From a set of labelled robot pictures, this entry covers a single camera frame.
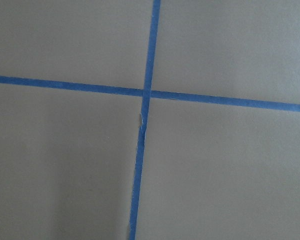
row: vertical tape strip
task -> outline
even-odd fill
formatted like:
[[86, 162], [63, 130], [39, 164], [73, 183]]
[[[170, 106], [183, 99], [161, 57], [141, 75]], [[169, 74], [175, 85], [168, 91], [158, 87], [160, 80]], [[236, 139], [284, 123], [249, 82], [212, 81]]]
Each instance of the vertical tape strip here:
[[130, 233], [129, 239], [135, 240], [137, 217], [139, 208], [140, 185], [142, 176], [142, 167], [145, 153], [145, 138], [148, 123], [149, 103], [151, 95], [151, 84], [154, 69], [154, 60], [156, 52], [157, 32], [159, 23], [160, 0], [153, 0], [150, 34], [148, 42], [148, 52], [145, 66], [144, 87], [141, 106], [141, 126], [139, 128], [138, 143], [135, 158], [134, 181], [131, 199], [130, 211]]

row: blue painter's tape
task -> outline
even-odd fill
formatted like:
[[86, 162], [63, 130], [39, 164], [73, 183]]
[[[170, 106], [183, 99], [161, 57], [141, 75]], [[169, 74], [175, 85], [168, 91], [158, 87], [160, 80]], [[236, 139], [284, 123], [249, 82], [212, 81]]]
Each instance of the blue painter's tape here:
[[200, 102], [208, 104], [233, 105], [260, 109], [273, 109], [300, 112], [300, 104], [275, 102], [275, 101], [260, 101], [242, 98], [232, 98], [223, 96], [208, 96], [189, 93], [178, 93], [168, 91], [151, 91], [151, 97], [157, 99], [172, 99], [189, 102]]
[[42, 87], [42, 88], [51, 88], [51, 89], [66, 89], [66, 90], [105, 93], [105, 94], [119, 94], [119, 95], [138, 96], [138, 97], [141, 97], [143, 95], [142, 89], [135, 89], [135, 88], [93, 85], [93, 84], [83, 84], [83, 83], [64, 82], [64, 81], [39, 80], [39, 79], [7, 77], [7, 76], [0, 76], [0, 84], [13, 84], [13, 85], [22, 85], [22, 86], [33, 86], [33, 87]]
[[142, 106], [141, 106], [142, 123], [139, 128], [138, 143], [137, 143], [136, 158], [135, 158], [132, 199], [131, 199], [130, 233], [129, 233], [130, 240], [135, 240], [136, 238], [140, 186], [141, 186], [141, 177], [142, 177], [142, 167], [144, 162], [144, 153], [145, 153], [145, 138], [146, 138], [147, 123], [148, 123], [152, 76], [153, 76], [155, 53], [156, 53], [159, 12], [160, 12], [160, 0], [153, 0], [150, 34], [149, 34], [149, 42], [148, 42], [148, 53], [147, 53], [146, 66], [145, 66], [144, 87], [143, 87], [143, 97], [142, 97]]

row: blue tape strip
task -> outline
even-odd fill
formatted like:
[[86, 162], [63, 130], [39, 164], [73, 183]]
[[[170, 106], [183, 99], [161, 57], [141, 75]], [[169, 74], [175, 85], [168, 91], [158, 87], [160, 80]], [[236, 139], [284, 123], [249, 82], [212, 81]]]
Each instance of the blue tape strip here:
[[118, 87], [118, 86], [103, 86], [103, 85], [93, 85], [93, 84], [84, 84], [84, 83], [50, 81], [50, 80], [39, 80], [39, 79], [7, 77], [7, 76], [0, 76], [0, 84], [13, 84], [13, 85], [51, 88], [51, 89], [66, 89], [66, 90], [105, 93], [105, 94], [120, 94], [120, 95], [138, 96], [138, 97], [142, 97], [144, 92], [142, 89], [125, 88], [125, 87]]
[[134, 181], [130, 210], [130, 234], [129, 239], [135, 240], [137, 229], [137, 217], [139, 208], [140, 185], [142, 167], [145, 153], [145, 138], [148, 123], [149, 103], [151, 95], [151, 84], [156, 53], [157, 32], [159, 23], [160, 0], [153, 0], [151, 26], [148, 43], [148, 53], [145, 66], [143, 98], [141, 106], [141, 126], [139, 128], [138, 143], [135, 158]]
[[300, 104], [260, 101], [242, 98], [232, 98], [223, 96], [208, 96], [189, 93], [177, 93], [168, 91], [151, 91], [151, 97], [157, 99], [172, 99], [190, 102], [200, 102], [208, 104], [233, 105], [260, 109], [273, 109], [283, 111], [300, 112]]

